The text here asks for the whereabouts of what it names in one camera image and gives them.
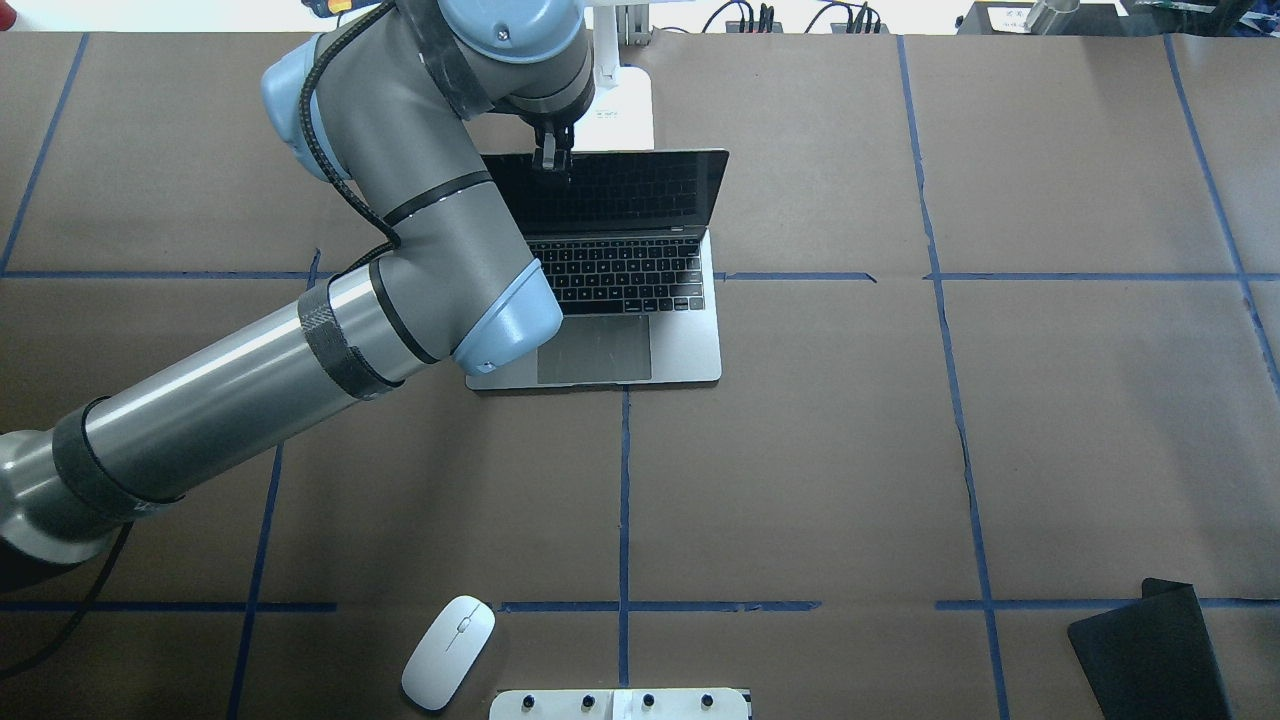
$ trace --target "gray robot arm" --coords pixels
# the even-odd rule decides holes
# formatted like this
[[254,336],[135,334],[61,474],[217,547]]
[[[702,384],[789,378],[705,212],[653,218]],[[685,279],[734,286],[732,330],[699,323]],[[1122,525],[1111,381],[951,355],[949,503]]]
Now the gray robot arm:
[[396,247],[50,430],[0,436],[0,589],[84,562],[114,528],[439,359],[485,373],[559,328],[462,119],[521,114],[540,167],[564,169],[594,91],[581,0],[396,5],[264,77],[276,131],[324,177],[298,91],[317,54],[358,32],[303,101],[325,160],[358,183]]

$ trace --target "laptop trackpad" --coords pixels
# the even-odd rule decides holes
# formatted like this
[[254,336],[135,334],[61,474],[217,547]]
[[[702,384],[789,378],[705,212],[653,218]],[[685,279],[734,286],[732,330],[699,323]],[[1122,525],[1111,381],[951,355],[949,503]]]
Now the laptop trackpad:
[[556,337],[538,348],[539,383],[611,383],[652,377],[648,315],[564,318]]

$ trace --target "black strap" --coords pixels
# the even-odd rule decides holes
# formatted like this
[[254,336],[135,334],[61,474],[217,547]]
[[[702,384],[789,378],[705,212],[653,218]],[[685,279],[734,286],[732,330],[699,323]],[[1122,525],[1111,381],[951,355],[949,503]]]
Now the black strap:
[[470,120],[493,110],[493,101],[458,49],[438,0],[396,0],[396,8],[408,20],[417,50],[422,54],[422,64],[453,113]]
[[360,354],[358,347],[347,343],[338,318],[329,304],[329,286],[317,284],[298,299],[298,322],[311,352],[329,378],[356,400],[374,400],[404,384],[378,374]]
[[439,363],[440,359],[433,357],[431,354],[417,342],[413,333],[408,332],[408,327],[404,324],[404,320],[399,316],[399,313],[396,311],[396,306],[392,305],[392,299],[387,295],[387,286],[383,284],[383,270],[378,266],[380,261],[381,258],[374,260],[369,265],[369,282],[374,286],[374,297],[378,299],[378,305],[383,309],[383,314],[387,315],[387,322],[392,324],[392,328],[396,331],[396,336],[399,337],[401,342],[404,343],[404,347],[413,354],[413,357],[417,357],[425,365]]
[[84,421],[100,397],[54,425],[54,468],[67,489],[111,523],[129,523],[155,515],[180,498],[151,501],[141,498],[115,482],[88,445]]
[[422,208],[439,202],[440,200],[444,200],[445,197],[453,195],[454,192],[461,192],[468,187],[475,187],[477,184],[483,184],[486,182],[493,182],[493,177],[489,176],[488,170],[476,170],[474,173],[458,176],[451,179],[449,182],[442,182],[440,184],[433,187],[431,190],[420,192],[413,197],[406,200],[403,204],[401,204],[399,208],[392,210],[390,213],[387,213],[387,217],[383,219],[387,220],[388,225],[394,225],[402,220],[408,219],[410,215],[417,213]]

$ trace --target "computer mouse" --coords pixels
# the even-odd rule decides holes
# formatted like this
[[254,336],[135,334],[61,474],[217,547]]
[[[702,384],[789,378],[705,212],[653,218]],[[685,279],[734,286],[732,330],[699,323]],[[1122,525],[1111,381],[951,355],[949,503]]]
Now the computer mouse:
[[426,710],[448,705],[493,634],[493,625],[488,605],[466,594],[451,600],[404,665],[404,694]]

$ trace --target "laptop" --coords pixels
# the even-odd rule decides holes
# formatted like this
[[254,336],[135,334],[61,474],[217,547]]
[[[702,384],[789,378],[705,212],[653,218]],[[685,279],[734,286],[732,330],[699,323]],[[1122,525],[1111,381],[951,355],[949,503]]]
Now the laptop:
[[564,311],[559,332],[472,389],[710,382],[719,323],[707,225],[726,150],[575,152],[553,186],[530,155],[486,155]]

